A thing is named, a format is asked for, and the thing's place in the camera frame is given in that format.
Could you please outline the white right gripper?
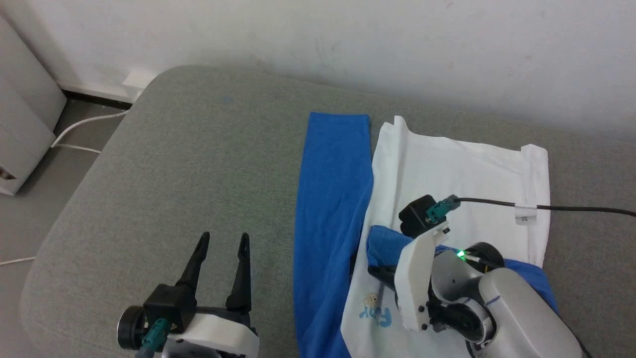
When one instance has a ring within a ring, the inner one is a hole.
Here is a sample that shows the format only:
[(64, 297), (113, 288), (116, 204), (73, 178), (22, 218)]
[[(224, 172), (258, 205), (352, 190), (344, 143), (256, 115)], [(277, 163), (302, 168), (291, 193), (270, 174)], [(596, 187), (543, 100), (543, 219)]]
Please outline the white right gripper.
[(432, 229), (402, 249), (397, 266), (368, 266), (368, 274), (396, 292), (402, 324), (407, 330), (421, 332), (429, 324), (426, 304), (432, 264), (436, 247), (446, 239), (443, 229)]

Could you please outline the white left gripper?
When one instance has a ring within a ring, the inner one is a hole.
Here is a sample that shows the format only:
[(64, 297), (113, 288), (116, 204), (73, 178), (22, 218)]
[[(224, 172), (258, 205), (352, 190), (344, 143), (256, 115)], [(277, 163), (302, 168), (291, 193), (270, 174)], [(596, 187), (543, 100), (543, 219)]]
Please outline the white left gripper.
[[(202, 233), (175, 287), (195, 297), (210, 233)], [(178, 308), (168, 319), (169, 329), (160, 347), (161, 358), (257, 358), (260, 340), (252, 326), (250, 237), (243, 233), (237, 252), (236, 277), (226, 307)]]

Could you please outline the white and blue shirt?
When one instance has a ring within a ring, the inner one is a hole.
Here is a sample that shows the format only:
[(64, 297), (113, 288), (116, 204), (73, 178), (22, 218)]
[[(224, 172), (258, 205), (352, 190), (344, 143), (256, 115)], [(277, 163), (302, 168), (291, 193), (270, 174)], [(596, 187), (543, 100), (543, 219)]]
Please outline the white and blue shirt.
[(423, 136), (402, 116), (375, 150), (371, 138), (367, 115), (309, 117), (294, 232), (300, 358), (470, 358), (455, 332), (404, 328), (393, 291), (367, 272), (368, 235), (400, 237), (397, 214), (427, 194), (548, 205), (547, 150)]

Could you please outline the grey fabric sofa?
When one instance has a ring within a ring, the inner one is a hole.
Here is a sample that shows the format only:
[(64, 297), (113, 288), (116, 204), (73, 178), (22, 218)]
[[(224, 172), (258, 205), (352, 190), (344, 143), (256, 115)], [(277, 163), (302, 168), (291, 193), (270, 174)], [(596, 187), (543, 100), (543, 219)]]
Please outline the grey fabric sofa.
[(23, 327), (44, 358), (132, 358), (127, 306), (174, 283), (211, 233), (197, 298), (225, 302), (242, 233), (252, 249), (259, 358), (298, 358), (293, 226), (312, 112), (393, 116), (418, 134), (548, 152), (552, 202), (636, 211), (636, 144), (498, 116), (207, 66), (158, 75), (134, 102), (46, 236), (26, 279)]

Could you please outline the grey cabinet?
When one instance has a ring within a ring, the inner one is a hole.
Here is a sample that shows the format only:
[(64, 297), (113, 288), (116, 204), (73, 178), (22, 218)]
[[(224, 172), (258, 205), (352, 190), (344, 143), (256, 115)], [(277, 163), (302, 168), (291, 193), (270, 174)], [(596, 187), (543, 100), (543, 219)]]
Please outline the grey cabinet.
[(55, 140), (67, 98), (0, 15), (0, 193), (16, 195)]

